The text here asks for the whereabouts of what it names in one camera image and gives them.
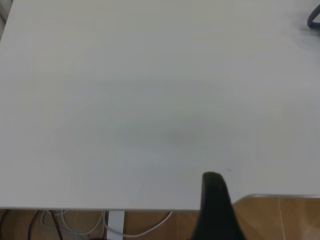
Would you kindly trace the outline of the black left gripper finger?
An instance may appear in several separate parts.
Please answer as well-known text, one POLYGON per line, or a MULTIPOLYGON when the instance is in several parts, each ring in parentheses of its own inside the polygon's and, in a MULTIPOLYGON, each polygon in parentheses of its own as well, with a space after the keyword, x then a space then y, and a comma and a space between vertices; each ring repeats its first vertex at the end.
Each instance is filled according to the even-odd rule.
POLYGON ((192 240, 244 240, 223 176, 202 175, 201 203, 192 240))

